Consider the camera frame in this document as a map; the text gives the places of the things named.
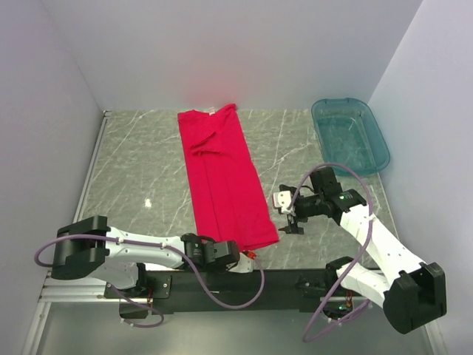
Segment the red t shirt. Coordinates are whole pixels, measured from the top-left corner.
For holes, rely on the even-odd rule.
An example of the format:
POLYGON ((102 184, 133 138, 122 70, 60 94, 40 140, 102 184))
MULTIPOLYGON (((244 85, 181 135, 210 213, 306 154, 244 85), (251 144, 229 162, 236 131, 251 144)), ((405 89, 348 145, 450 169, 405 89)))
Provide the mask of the red t shirt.
POLYGON ((197 233, 240 251, 279 240, 235 104, 177 116, 197 233))

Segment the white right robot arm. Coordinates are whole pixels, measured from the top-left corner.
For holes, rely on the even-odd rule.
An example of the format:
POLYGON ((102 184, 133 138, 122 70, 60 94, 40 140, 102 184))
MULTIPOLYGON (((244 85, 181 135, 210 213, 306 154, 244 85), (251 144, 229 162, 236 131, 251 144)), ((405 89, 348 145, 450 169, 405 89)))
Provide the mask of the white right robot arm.
POLYGON ((447 312, 446 275, 437 263, 426 263, 404 246, 375 216, 372 198, 337 181, 334 166, 323 163, 305 178, 313 194, 303 196, 300 187, 281 185, 273 194, 273 207, 287 218, 287 234, 302 234, 300 223, 311 217, 330 218, 368 253, 379 267, 376 273, 357 257, 342 257, 326 265, 326 298, 355 292, 382 308, 390 325, 401 334, 443 317, 447 312))

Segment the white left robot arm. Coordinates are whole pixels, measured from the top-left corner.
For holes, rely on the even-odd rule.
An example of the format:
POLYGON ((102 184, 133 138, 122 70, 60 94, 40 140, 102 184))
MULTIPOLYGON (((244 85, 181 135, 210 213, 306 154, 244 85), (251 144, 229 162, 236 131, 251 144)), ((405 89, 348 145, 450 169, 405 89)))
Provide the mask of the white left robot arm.
POLYGON ((240 253, 233 240, 218 242, 192 233, 174 237, 132 234, 108 225, 104 216, 94 216, 58 230, 57 237, 86 234, 85 239, 65 239, 55 245, 51 277, 103 280, 130 297, 143 295, 148 287, 146 264, 174 270, 189 267, 224 271, 238 264, 240 253))

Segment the teal plastic basin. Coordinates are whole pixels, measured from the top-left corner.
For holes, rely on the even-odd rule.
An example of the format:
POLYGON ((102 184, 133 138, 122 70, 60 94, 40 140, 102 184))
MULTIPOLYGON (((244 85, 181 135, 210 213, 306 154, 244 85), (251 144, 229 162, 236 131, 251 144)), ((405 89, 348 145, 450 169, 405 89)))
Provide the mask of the teal plastic basin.
POLYGON ((311 107, 324 161, 339 163, 360 176, 377 174, 390 152, 369 106, 356 98, 321 99, 311 107))

